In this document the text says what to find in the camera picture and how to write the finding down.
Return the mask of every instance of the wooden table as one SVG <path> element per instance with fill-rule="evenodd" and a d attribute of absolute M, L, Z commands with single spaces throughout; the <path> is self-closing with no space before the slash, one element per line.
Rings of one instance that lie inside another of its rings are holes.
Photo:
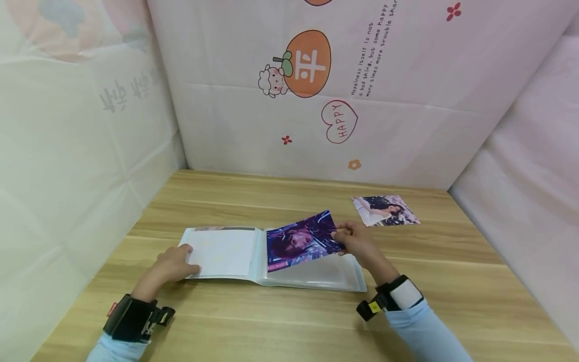
<path fill-rule="evenodd" d="M 111 303 L 130 292 L 185 228 L 277 227 L 330 209 L 359 220 L 351 196 L 401 195 L 420 225 L 373 228 L 382 251 L 419 286 L 475 361 L 574 361 L 564 336 L 444 191 L 181 170 L 79 296 L 33 361 L 82 361 Z M 162 289 L 177 314 L 158 327 L 142 361 L 410 361 L 377 316 L 356 314 L 368 293 L 199 280 Z"/>

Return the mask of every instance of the child's hand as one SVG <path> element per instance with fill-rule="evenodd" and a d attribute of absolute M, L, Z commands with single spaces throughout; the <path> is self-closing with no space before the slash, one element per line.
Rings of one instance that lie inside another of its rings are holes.
<path fill-rule="evenodd" d="M 191 274 L 199 274 L 201 267 L 187 264 L 187 256 L 193 251 L 191 245 L 170 247 L 157 256 L 157 261 L 141 277 L 131 296 L 145 302 L 153 301 L 159 289 L 169 281 L 179 281 Z"/>
<path fill-rule="evenodd" d="M 396 268 L 376 247 L 372 233 L 366 225 L 356 221 L 345 221 L 337 228 L 343 230 L 332 233 L 332 237 L 346 246 L 346 252 L 355 256 L 360 265 L 372 274 L 377 285 L 390 283 L 400 276 Z"/>
<path fill-rule="evenodd" d="M 163 284 L 168 281 L 179 281 L 191 274 L 199 274 L 201 267 L 187 264 L 187 256 L 193 247 L 183 244 L 170 247 L 157 256 L 157 261 L 149 268 L 148 273 L 155 275 Z"/>

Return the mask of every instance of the red tag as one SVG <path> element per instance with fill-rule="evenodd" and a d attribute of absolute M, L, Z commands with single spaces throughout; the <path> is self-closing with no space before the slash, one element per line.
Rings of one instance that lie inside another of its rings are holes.
<path fill-rule="evenodd" d="M 115 310 L 116 306 L 117 306 L 117 302 L 114 302 L 111 306 L 111 308 L 109 309 L 109 312 L 107 313 L 107 317 L 110 317 L 112 312 Z"/>

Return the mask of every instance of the photo of woman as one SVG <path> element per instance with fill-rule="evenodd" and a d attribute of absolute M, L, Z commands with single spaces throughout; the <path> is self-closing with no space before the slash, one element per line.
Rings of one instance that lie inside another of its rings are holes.
<path fill-rule="evenodd" d="M 352 198 L 366 226 L 419 224 L 402 198 L 397 195 Z"/>
<path fill-rule="evenodd" d="M 331 233 L 336 226 L 329 211 L 267 231 L 267 271 L 289 268 L 344 249 Z"/>

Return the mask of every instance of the red flower print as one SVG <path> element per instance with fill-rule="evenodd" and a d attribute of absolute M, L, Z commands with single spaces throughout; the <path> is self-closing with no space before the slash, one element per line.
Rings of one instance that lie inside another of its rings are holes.
<path fill-rule="evenodd" d="M 446 18 L 446 21 L 451 21 L 452 18 L 454 18 L 455 16 L 460 16 L 463 12 L 460 11 L 459 8 L 460 8 L 460 2 L 457 2 L 455 6 L 449 6 L 448 9 L 446 10 L 447 12 L 449 12 L 449 15 Z"/>

